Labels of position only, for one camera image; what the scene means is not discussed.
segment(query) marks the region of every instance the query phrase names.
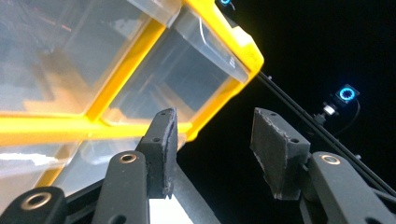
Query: black background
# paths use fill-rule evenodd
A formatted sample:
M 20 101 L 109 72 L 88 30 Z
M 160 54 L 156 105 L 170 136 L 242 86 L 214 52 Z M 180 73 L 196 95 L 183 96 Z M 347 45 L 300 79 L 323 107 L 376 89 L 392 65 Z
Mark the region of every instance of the black background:
M 220 9 L 251 34 L 262 71 L 309 114 L 344 84 L 361 96 L 361 114 L 340 141 L 396 188 L 395 1 L 233 0 Z M 222 223 L 300 223 L 298 204 L 277 202 L 249 149 L 254 107 L 296 117 L 255 78 L 184 146 L 177 162 Z M 349 106 L 325 127 L 335 132 Z

